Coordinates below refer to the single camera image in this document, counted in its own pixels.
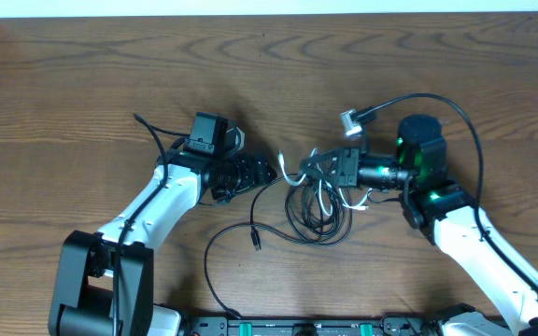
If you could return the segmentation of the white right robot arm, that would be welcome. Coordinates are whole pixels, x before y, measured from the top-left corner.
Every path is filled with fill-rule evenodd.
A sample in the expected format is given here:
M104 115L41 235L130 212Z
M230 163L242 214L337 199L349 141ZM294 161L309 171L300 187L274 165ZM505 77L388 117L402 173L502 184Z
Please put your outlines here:
M335 189L399 191L408 224L471 276L508 333L538 335L538 272L499 234L477 199L449 177L436 118L403 119L392 156L341 147L309 157L300 170Z

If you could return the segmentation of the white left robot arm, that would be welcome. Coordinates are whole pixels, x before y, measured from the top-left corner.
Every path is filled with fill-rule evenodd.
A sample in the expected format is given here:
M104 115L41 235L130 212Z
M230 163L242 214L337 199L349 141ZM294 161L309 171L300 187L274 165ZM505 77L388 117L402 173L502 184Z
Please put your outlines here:
M119 215L64 240L51 335L182 333L181 313L153 301L155 252L205 193L228 203L273 182L276 170L262 154L244 152L244 132L220 116L199 112L175 138L159 148L152 178Z

